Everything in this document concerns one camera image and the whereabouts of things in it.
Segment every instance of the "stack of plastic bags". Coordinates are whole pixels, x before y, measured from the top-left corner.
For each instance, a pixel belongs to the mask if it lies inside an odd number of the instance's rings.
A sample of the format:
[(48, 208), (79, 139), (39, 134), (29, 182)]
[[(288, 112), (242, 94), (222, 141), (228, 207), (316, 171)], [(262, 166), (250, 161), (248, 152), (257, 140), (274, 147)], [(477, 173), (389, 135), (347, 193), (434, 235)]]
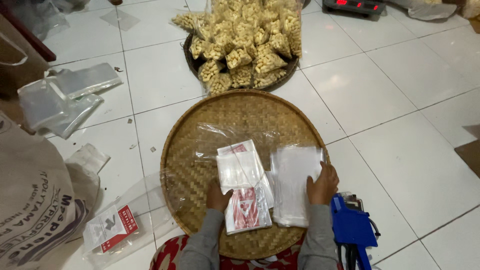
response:
[(20, 105), (29, 127), (47, 128), (67, 139), (103, 102), (92, 94), (121, 84), (113, 68), (102, 63), (78, 71), (47, 71), (44, 79), (18, 89)]
[(252, 140), (219, 148), (220, 187), (233, 196), (225, 210), (227, 235), (272, 226), (273, 194)]
[(323, 150), (317, 147), (284, 147), (271, 154), (273, 219), (278, 225), (308, 227), (307, 177), (316, 181), (324, 159)]

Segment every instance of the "hand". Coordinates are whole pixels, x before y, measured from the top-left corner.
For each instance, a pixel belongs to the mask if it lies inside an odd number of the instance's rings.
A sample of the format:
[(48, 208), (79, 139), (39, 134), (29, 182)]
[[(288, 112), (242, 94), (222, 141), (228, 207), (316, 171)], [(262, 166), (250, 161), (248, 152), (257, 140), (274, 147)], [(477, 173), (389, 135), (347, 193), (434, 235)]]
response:
[(207, 191), (207, 208), (215, 209), (221, 213), (225, 212), (228, 206), (228, 200), (233, 195), (233, 189), (230, 189), (223, 195), (220, 186), (217, 183), (210, 184)]
[(335, 168), (330, 164), (320, 162), (322, 172), (317, 181), (313, 183), (311, 176), (307, 178), (307, 195), (310, 204), (329, 205), (333, 195), (338, 191), (338, 176)]

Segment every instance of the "blue price labeler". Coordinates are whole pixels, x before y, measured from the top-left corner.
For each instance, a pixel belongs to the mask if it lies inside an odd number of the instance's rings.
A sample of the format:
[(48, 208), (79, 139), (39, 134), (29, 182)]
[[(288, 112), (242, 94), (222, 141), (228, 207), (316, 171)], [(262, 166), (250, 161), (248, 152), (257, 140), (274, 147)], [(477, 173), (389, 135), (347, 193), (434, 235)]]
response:
[(385, 9), (385, 2), (383, 0), (323, 0), (323, 6), (329, 10), (380, 15)]
[(337, 193), (332, 198), (330, 208), (341, 269), (343, 269), (341, 247), (344, 246), (347, 258), (346, 270), (355, 270), (356, 262), (360, 270), (371, 270), (365, 248), (378, 246), (376, 236), (380, 236), (380, 233), (369, 218), (369, 213), (363, 211), (362, 201), (351, 193)]

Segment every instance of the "person's left hand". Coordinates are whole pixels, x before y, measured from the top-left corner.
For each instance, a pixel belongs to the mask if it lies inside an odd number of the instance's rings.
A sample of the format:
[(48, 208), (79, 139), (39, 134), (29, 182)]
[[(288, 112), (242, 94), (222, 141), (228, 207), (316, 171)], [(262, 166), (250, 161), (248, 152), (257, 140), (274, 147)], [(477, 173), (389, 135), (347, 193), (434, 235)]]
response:
[(207, 208), (215, 209), (221, 213), (225, 212), (228, 206), (228, 200), (233, 195), (233, 189), (230, 189), (223, 195), (220, 186), (217, 183), (212, 183), (207, 191)]

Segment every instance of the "digital scale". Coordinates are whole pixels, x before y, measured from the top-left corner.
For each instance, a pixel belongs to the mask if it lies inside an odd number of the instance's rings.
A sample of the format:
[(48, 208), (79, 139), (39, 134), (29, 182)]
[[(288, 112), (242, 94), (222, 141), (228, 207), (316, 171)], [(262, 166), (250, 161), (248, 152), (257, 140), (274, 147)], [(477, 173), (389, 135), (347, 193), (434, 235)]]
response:
[(385, 9), (385, 2), (383, 0), (323, 0), (323, 6), (327, 7), (330, 12), (346, 10), (368, 16), (370, 14), (382, 14)]

